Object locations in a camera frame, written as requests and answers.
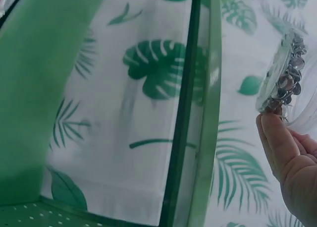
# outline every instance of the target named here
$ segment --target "green perforated shelf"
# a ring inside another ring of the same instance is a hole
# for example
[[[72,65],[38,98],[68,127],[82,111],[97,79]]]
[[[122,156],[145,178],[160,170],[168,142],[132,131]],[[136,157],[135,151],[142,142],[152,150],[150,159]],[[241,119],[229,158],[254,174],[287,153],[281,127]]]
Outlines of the green perforated shelf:
[[[105,227],[41,202],[5,206],[0,210],[0,227]]]

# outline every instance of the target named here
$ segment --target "finger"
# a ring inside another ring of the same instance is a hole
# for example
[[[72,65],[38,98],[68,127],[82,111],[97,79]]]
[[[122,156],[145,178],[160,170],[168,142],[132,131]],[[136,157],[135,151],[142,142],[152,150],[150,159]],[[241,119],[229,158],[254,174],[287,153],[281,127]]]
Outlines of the finger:
[[[299,153],[300,153],[301,155],[306,155],[307,152],[306,152],[306,149],[304,148],[304,146],[303,146],[303,145],[298,141],[298,139],[295,138],[294,136],[293,136],[293,139],[294,139],[294,141],[295,141],[295,143],[296,143],[296,145],[297,145],[297,147],[298,147],[298,149],[299,149]]]
[[[268,113],[263,114],[261,122],[267,142],[275,157],[276,167],[282,171],[285,165],[300,155],[299,149],[293,136],[278,116]]]
[[[317,158],[311,154],[306,154],[307,157],[311,158],[317,164]]]
[[[261,116],[262,116],[261,114],[257,116],[256,124],[257,124],[257,127],[258,127],[258,132],[259,132],[260,140],[262,142],[262,146],[263,146],[263,149],[264,149],[264,153],[265,153],[266,159],[267,159],[268,164],[271,167],[271,170],[272,170],[272,172],[274,174],[276,168],[275,168],[275,161],[274,161],[273,151],[270,148],[270,146],[268,144],[268,141],[267,141],[267,138],[266,138],[266,136],[264,134],[264,131],[263,131],[263,128],[262,128],[262,123],[261,123]]]
[[[307,153],[317,158],[317,142],[315,140],[313,140],[308,134],[301,135],[293,130],[290,132],[293,137],[296,137],[296,139],[303,145]]]

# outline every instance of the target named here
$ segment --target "push pin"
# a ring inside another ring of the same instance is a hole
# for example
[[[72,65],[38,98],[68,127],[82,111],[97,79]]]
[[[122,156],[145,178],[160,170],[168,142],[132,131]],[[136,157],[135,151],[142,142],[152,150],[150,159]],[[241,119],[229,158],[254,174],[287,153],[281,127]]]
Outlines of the push pin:
[[[302,91],[301,85],[299,83],[296,83],[295,87],[292,90],[292,93],[296,96],[298,96]]]
[[[300,72],[300,70],[296,70],[292,66],[288,66],[287,72],[288,72],[289,75],[292,76],[292,78],[294,79],[295,83],[297,83],[300,80],[302,80],[302,73]]]
[[[278,89],[282,89],[285,91],[292,90],[293,86],[294,86],[294,79],[289,74],[284,74],[284,75],[280,76],[280,78],[277,82]]]
[[[301,57],[292,57],[289,61],[289,65],[296,70],[300,70],[304,67],[305,61]]]

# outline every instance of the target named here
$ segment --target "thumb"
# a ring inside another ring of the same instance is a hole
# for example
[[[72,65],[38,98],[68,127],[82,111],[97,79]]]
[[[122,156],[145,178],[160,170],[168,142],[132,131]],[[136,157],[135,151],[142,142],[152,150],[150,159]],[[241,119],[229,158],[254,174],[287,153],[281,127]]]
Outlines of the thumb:
[[[281,119],[274,114],[263,114],[261,123],[268,144],[272,149],[275,164],[279,171],[295,157],[300,155],[300,151]]]

